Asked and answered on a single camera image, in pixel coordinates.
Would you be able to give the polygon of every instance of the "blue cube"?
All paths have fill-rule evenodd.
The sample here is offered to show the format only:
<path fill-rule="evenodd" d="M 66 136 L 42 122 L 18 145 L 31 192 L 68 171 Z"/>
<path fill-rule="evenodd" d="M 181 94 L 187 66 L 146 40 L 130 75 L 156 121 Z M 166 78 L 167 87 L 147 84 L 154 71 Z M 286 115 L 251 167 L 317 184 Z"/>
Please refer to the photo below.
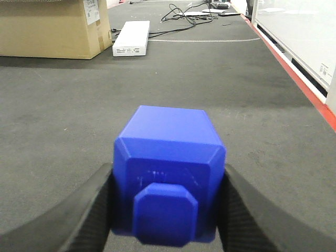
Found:
<path fill-rule="evenodd" d="M 114 142 L 112 230 L 147 244 L 213 240 L 225 154 L 205 111 L 140 106 Z"/>

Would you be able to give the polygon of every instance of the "white panel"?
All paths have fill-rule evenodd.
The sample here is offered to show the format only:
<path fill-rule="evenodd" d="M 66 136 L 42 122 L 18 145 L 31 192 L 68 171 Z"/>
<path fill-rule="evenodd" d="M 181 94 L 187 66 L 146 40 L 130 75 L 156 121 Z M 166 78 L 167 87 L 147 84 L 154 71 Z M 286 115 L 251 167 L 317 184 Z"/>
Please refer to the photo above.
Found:
<path fill-rule="evenodd" d="M 266 42 L 273 48 L 273 50 L 282 58 L 282 60 L 297 74 L 297 76 L 307 85 L 307 87 L 316 95 L 316 97 L 324 104 L 326 97 L 292 64 L 292 62 L 276 47 L 272 41 L 266 37 L 258 28 L 257 30 Z"/>
<path fill-rule="evenodd" d="M 332 78 L 330 89 L 327 96 L 327 101 L 325 103 L 328 105 L 328 107 L 336 116 L 336 74 Z"/>
<path fill-rule="evenodd" d="M 246 0 L 231 0 L 231 4 L 237 12 L 246 13 Z"/>
<path fill-rule="evenodd" d="M 259 0 L 255 21 L 328 91 L 336 68 L 335 0 Z"/>

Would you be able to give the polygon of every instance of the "white box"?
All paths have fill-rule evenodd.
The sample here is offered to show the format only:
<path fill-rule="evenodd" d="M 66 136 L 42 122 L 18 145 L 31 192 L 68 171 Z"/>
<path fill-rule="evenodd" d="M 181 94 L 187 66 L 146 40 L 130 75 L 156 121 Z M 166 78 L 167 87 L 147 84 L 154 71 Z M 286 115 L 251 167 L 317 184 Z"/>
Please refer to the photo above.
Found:
<path fill-rule="evenodd" d="M 146 55 L 149 21 L 128 21 L 112 46 L 113 56 Z"/>

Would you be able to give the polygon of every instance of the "white wall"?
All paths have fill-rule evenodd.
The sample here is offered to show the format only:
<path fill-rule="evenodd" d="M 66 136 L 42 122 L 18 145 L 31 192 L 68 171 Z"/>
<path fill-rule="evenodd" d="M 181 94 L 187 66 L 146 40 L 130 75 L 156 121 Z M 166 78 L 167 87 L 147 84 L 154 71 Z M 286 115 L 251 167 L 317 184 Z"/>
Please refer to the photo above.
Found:
<path fill-rule="evenodd" d="M 259 0 L 255 21 L 328 91 L 336 68 L 335 0 Z"/>
<path fill-rule="evenodd" d="M 237 12 L 246 13 L 246 0 L 231 0 L 231 4 Z"/>

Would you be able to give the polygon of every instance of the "label on box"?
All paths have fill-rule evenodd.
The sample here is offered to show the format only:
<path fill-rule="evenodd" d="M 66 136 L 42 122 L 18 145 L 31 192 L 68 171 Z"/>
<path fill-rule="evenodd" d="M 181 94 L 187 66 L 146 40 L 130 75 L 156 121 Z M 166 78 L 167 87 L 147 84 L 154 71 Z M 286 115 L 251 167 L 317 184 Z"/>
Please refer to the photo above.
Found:
<path fill-rule="evenodd" d="M 100 19 L 98 0 L 83 0 L 83 3 L 88 25 L 91 25 L 94 22 L 98 21 Z"/>

